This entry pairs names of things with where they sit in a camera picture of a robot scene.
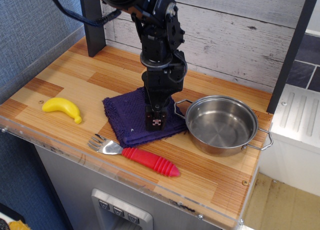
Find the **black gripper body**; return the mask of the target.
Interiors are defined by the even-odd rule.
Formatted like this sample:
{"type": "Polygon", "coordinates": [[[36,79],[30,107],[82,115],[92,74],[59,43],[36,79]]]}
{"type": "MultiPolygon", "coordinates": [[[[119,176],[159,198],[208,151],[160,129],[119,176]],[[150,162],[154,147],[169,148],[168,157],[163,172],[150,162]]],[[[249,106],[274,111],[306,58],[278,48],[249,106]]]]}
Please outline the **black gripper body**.
{"type": "Polygon", "coordinates": [[[154,61],[141,53],[141,63],[147,68],[142,75],[146,102],[153,112],[162,112],[169,104],[171,95],[183,90],[188,71],[185,54],[175,50],[164,61],[154,61]]]}

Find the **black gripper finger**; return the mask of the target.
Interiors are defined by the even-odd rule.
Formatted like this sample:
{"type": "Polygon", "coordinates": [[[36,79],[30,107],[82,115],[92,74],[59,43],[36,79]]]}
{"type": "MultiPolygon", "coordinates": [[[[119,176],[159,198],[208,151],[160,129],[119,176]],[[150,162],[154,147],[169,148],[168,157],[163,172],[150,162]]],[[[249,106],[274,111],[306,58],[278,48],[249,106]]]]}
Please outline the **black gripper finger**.
{"type": "Polygon", "coordinates": [[[167,122],[167,107],[164,107],[160,114],[159,114],[161,123],[160,123],[160,130],[164,130],[165,126],[166,126],[166,122],[167,122]]]}
{"type": "Polygon", "coordinates": [[[150,105],[145,107],[145,127],[149,132],[153,130],[153,110],[150,105]]]}

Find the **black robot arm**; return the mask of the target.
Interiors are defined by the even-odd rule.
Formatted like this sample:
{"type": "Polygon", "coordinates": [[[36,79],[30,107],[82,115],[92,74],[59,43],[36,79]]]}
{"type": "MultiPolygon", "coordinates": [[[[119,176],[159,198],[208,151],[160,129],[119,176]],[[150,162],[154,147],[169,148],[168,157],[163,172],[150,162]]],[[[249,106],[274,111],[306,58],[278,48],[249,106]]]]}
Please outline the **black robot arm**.
{"type": "Polygon", "coordinates": [[[178,20],[175,0],[101,0],[126,12],[135,23],[141,42],[140,61],[145,94],[145,125],[148,131],[163,130],[173,94],[182,91],[187,74],[185,55],[179,51],[185,31],[178,20]]]}

